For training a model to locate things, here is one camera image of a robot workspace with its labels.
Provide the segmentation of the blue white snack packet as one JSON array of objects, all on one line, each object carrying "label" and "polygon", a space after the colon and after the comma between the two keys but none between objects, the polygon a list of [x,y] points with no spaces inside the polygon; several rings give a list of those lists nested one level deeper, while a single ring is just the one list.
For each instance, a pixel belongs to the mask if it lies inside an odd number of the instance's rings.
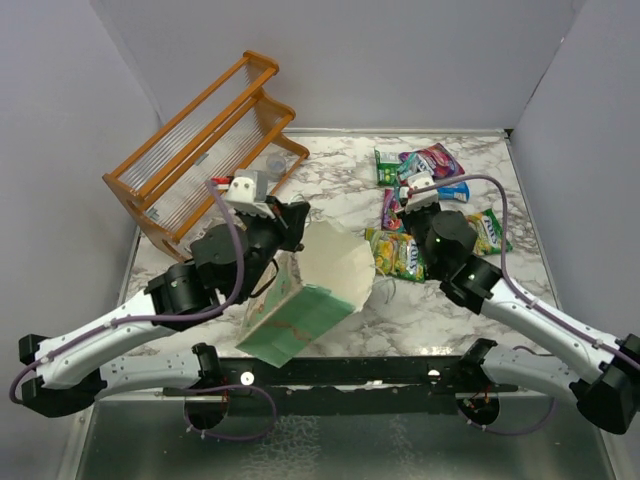
[{"label": "blue white snack packet", "polygon": [[437,188],[440,201],[457,201],[467,203],[470,200],[470,190],[466,182],[441,185]]}]

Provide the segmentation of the purple pink candy bag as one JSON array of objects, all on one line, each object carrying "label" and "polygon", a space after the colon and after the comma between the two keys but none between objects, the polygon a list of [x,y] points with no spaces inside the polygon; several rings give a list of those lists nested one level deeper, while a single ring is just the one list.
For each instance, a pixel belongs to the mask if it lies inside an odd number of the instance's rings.
[{"label": "purple pink candy bag", "polygon": [[441,144],[411,151],[419,155],[419,172],[428,172],[433,179],[441,180],[465,174],[464,168],[454,156]]}]

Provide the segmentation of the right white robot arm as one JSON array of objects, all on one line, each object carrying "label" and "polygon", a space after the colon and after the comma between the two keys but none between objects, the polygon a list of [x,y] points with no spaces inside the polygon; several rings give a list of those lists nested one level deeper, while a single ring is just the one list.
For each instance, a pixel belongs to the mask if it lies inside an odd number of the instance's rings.
[{"label": "right white robot arm", "polygon": [[476,231],[460,212],[409,200],[399,214],[426,262],[427,276],[459,307],[498,321],[545,349],[519,354],[479,340],[459,367],[481,391],[510,384],[575,404],[596,427],[622,435],[639,410],[639,338],[617,338],[525,292],[505,270],[477,256]]}]

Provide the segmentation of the purple berries candy bag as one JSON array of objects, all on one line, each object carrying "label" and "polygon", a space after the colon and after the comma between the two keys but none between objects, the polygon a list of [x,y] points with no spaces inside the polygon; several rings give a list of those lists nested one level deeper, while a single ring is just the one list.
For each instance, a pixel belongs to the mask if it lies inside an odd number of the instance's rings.
[{"label": "purple berries candy bag", "polygon": [[381,228],[385,231],[404,233],[405,228],[397,212],[400,210],[395,190],[386,188],[384,190],[383,205],[381,213]]}]

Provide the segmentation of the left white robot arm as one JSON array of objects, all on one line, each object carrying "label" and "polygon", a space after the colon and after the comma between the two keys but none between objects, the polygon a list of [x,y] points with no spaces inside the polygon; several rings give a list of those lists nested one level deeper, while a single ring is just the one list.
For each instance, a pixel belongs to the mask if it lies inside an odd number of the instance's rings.
[{"label": "left white robot arm", "polygon": [[125,357],[257,297],[257,284],[276,254],[302,250],[308,202],[268,196],[258,204],[261,215],[229,198],[217,205],[224,224],[192,244],[190,259],[169,267],[129,301],[67,334],[22,337],[19,358],[25,368],[11,383],[11,402],[58,418],[120,392],[161,387],[206,395],[224,386],[217,351],[205,343],[143,367]]}]

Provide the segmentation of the mint blossom candy bag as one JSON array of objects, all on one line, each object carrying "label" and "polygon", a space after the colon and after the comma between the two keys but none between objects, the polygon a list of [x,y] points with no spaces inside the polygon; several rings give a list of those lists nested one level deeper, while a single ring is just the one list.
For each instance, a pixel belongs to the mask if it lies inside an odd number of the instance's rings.
[{"label": "mint blossom candy bag", "polygon": [[399,166],[396,169],[396,178],[400,184],[405,184],[409,177],[420,171],[420,157],[414,152],[402,152],[398,155]]}]

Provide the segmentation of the green lemon snack packet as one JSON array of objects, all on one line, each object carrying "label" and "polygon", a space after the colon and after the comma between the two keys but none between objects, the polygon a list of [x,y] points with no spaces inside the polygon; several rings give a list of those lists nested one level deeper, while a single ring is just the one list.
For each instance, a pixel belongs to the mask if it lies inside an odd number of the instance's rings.
[{"label": "green lemon snack packet", "polygon": [[496,255],[502,252],[502,224],[492,208],[466,216],[467,223],[476,232],[473,252],[478,256]]}]

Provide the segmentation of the green printed paper bag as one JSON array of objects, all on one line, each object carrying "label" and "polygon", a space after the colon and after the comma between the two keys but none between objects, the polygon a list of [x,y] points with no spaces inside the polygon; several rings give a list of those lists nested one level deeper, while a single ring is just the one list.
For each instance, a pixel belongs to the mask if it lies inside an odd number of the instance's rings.
[{"label": "green printed paper bag", "polygon": [[369,242],[334,217],[307,220],[302,244],[301,252],[276,255],[236,338],[237,350],[275,367],[361,312],[374,286],[391,278],[376,265]]}]

